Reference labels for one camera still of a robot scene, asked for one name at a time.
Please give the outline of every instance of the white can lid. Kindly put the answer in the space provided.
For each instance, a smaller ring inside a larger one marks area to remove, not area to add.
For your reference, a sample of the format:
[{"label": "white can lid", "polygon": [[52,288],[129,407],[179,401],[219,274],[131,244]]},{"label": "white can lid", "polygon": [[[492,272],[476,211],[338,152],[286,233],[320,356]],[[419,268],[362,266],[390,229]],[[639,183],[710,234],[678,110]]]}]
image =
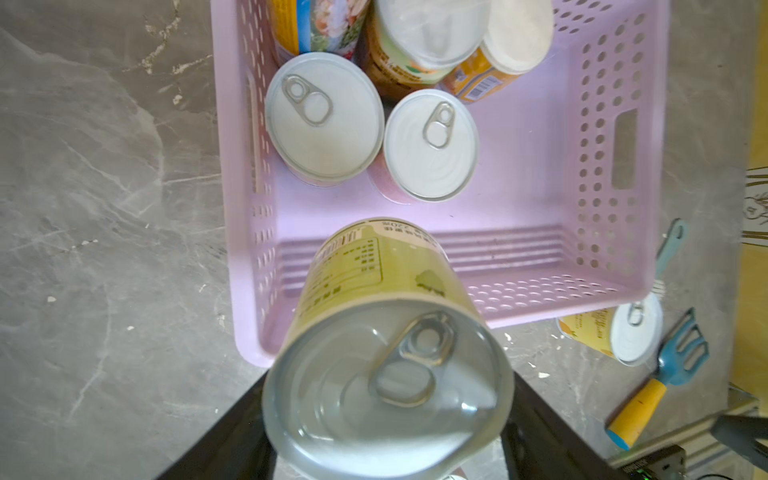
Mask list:
[{"label": "white can lid", "polygon": [[616,359],[637,365],[657,354],[663,324],[664,311],[652,293],[643,299],[642,308],[620,305],[611,324],[611,348]]},{"label": "white can lid", "polygon": [[489,0],[381,0],[389,37],[418,66],[453,68],[472,54],[488,28]]},{"label": "white can lid", "polygon": [[475,319],[384,300],[300,336],[262,406],[275,449],[310,478],[437,478],[499,434],[513,393],[504,352]]},{"label": "white can lid", "polygon": [[469,182],[479,152],[469,110],[435,89],[413,92],[392,111],[384,133],[384,156],[392,178],[407,193],[427,201],[447,200]]},{"label": "white can lid", "polygon": [[364,171],[381,148],[384,110],[351,61],[307,53],[277,71],[266,92],[266,130],[291,167],[316,180]]},{"label": "white can lid", "polygon": [[491,20],[480,48],[495,68],[519,75],[544,60],[553,36],[551,0],[491,0]]}]

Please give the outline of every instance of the food can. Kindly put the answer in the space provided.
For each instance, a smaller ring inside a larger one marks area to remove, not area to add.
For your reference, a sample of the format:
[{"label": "food can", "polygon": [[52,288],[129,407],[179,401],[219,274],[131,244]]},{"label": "food can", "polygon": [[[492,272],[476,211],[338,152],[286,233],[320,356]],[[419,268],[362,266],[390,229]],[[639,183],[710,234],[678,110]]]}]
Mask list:
[{"label": "food can", "polygon": [[420,90],[392,110],[368,175],[395,203],[440,202],[466,187],[478,153],[478,130],[467,108],[444,91]]},{"label": "food can", "polygon": [[544,60],[553,36],[551,0],[491,0],[480,48],[445,77],[442,88],[466,104],[500,91]]},{"label": "food can", "polygon": [[480,44],[487,0],[376,2],[360,64],[379,93],[398,101],[439,83]]},{"label": "food can", "polygon": [[369,0],[269,0],[278,65],[325,51],[351,60]]},{"label": "food can", "polygon": [[277,71],[265,99],[266,131],[288,168],[316,187],[363,172],[379,152],[384,110],[351,61],[308,53]]},{"label": "food can", "polygon": [[563,335],[627,366],[640,365],[657,354],[663,326],[664,311],[652,293],[642,303],[558,319]]},{"label": "food can", "polygon": [[315,255],[262,408],[272,445],[310,478],[440,478],[498,436],[513,392],[439,244],[377,218]]}]

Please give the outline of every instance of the cat food can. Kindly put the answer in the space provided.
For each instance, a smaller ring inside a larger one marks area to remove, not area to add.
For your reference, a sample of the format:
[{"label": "cat food can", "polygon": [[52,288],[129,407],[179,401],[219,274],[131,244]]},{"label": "cat food can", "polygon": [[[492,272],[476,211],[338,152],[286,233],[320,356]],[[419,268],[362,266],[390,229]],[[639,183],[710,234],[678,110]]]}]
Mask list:
[{"label": "cat food can", "polygon": [[627,366],[637,366],[658,354],[664,312],[652,293],[639,305],[625,303],[558,319],[563,335],[604,353]]},{"label": "cat food can", "polygon": [[472,115],[444,91],[416,91],[392,110],[383,149],[368,168],[371,181],[398,204],[440,202],[467,186],[478,162]]},{"label": "cat food can", "polygon": [[351,60],[369,0],[269,0],[278,65],[325,51]]},{"label": "cat food can", "polygon": [[315,255],[262,408],[272,445],[310,478],[440,478],[498,436],[513,392],[439,244],[377,218]]},{"label": "cat food can", "polygon": [[553,36],[551,0],[491,0],[480,48],[445,77],[442,87],[466,104],[500,91],[544,60]]},{"label": "cat food can", "polygon": [[391,101],[433,86],[478,47],[489,12],[482,0],[376,2],[362,69]]},{"label": "cat food can", "polygon": [[351,61],[308,53],[277,71],[265,98],[266,131],[288,168],[316,187],[362,173],[384,137],[384,109]]}]

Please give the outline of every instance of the basket hole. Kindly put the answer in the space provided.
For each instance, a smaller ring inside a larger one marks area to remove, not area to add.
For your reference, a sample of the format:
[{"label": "basket hole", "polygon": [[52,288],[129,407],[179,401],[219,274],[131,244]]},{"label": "basket hole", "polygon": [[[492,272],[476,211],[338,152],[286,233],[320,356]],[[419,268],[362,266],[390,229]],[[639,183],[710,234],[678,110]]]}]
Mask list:
[{"label": "basket hole", "polygon": [[637,109],[622,112],[616,118],[611,186],[627,190],[634,186]]}]

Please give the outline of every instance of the yellow handle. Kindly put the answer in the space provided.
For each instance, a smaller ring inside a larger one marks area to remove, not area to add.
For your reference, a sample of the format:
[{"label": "yellow handle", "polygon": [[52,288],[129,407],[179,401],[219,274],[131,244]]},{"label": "yellow handle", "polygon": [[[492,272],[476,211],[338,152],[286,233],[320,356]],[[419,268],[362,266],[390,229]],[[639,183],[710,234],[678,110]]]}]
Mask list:
[{"label": "yellow handle", "polygon": [[659,406],[667,386],[656,379],[648,380],[643,389],[624,406],[619,415],[605,429],[616,445],[629,450]]}]

